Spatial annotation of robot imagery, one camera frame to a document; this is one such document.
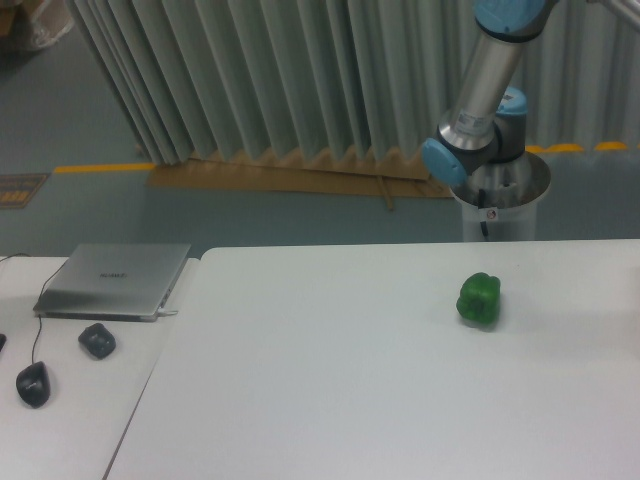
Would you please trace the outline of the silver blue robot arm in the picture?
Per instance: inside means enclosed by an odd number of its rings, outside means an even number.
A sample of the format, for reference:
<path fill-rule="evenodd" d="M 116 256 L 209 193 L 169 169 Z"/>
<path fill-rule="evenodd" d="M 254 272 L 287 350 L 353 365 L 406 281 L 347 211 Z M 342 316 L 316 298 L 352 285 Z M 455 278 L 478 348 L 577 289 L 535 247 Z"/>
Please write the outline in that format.
<path fill-rule="evenodd" d="M 453 106 L 422 160 L 457 186 L 491 161 L 538 146 L 639 142 L 636 1 L 476 1 L 478 36 Z"/>

